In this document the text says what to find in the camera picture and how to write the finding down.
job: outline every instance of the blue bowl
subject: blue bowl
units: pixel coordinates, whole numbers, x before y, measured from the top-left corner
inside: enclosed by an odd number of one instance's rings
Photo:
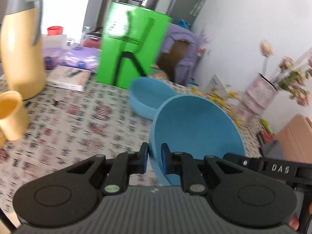
[[[168,99],[158,109],[149,135],[152,169],[164,186],[179,186],[178,175],[166,175],[161,144],[171,152],[186,152],[195,159],[206,155],[223,158],[226,153],[245,156],[244,143],[231,118],[216,104],[194,95]]]
[[[176,93],[165,83],[150,77],[139,77],[130,86],[129,103],[140,116],[154,119],[158,108]]]

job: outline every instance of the gray handle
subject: gray handle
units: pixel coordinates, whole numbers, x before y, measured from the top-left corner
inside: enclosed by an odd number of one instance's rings
[[[41,35],[41,20],[42,20],[42,10],[43,10],[43,0],[25,0],[25,2],[38,2],[38,16],[36,20],[35,32],[32,36],[32,46],[35,46],[37,40]]]

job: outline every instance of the person's finger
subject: person's finger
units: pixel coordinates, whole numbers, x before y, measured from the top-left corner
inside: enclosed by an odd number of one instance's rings
[[[310,215],[312,215],[312,202],[310,203],[310,206],[309,206],[309,213]]]
[[[289,226],[291,227],[291,228],[293,228],[294,230],[297,230],[298,228],[299,228],[299,220],[298,220],[298,218],[296,217],[296,216],[293,216],[292,218],[291,218],[291,221],[290,221],[290,223],[289,223]]]

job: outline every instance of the thermos bottle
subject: thermos bottle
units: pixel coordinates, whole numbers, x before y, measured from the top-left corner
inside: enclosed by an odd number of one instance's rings
[[[9,90],[23,100],[39,94],[46,74],[41,46],[43,0],[8,0],[0,33],[0,56]]]

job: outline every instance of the book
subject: book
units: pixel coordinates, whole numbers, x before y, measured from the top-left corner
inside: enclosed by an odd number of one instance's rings
[[[90,74],[90,70],[57,66],[48,75],[46,85],[69,90],[84,91]]]

